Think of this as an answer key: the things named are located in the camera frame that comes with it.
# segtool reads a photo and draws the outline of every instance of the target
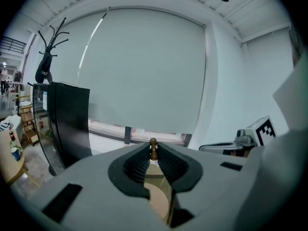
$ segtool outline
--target coat rack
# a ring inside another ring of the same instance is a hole
[[[63,19],[63,21],[61,22],[61,25],[59,26],[59,28],[57,29],[57,31],[55,31],[55,29],[50,25],[50,27],[53,29],[53,36],[47,46],[46,44],[46,40],[44,39],[44,37],[42,36],[41,32],[38,31],[39,35],[41,36],[41,38],[43,39],[44,43],[45,43],[45,52],[42,53],[39,51],[40,54],[43,54],[43,59],[42,61],[40,62],[39,64],[39,67],[37,69],[37,72],[35,74],[35,80],[38,82],[38,83],[43,83],[44,82],[44,79],[47,79],[49,83],[52,82],[52,76],[51,76],[51,73],[50,73],[50,66],[51,66],[51,62],[52,62],[52,58],[54,56],[58,56],[58,55],[52,55],[51,54],[51,50],[53,48],[56,48],[57,45],[59,44],[62,44],[66,41],[68,41],[68,39],[66,40],[63,40],[61,41],[60,43],[57,43],[55,45],[54,42],[55,40],[57,39],[57,37],[62,34],[62,33],[66,33],[66,34],[69,34],[69,32],[60,32],[60,29],[61,27],[63,26],[64,24],[64,21],[65,21],[66,18]]]

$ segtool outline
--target person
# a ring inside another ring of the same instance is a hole
[[[6,69],[3,69],[0,75],[1,75],[1,95],[3,96],[5,91],[6,77],[8,75],[8,71]]]

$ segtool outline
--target bottle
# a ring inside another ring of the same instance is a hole
[[[43,129],[44,128],[44,123],[42,120],[39,121],[39,128],[40,129]]]
[[[10,134],[11,140],[14,142],[15,141],[15,135],[14,135],[14,132],[11,131],[11,128],[10,128],[9,134]]]

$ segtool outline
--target ceiling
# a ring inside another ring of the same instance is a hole
[[[15,69],[20,65],[20,61],[9,59],[5,57],[0,57],[0,66],[6,66],[8,69]]]
[[[62,13],[84,0],[27,0],[17,17],[31,21],[32,31],[49,25]],[[240,43],[288,27],[290,21],[278,0],[193,0],[225,21],[238,34]]]

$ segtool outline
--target railing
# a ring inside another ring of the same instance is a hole
[[[3,36],[0,41],[0,49],[5,49],[8,51],[14,51],[23,54],[25,43],[20,42],[18,40],[14,40],[12,38]]]

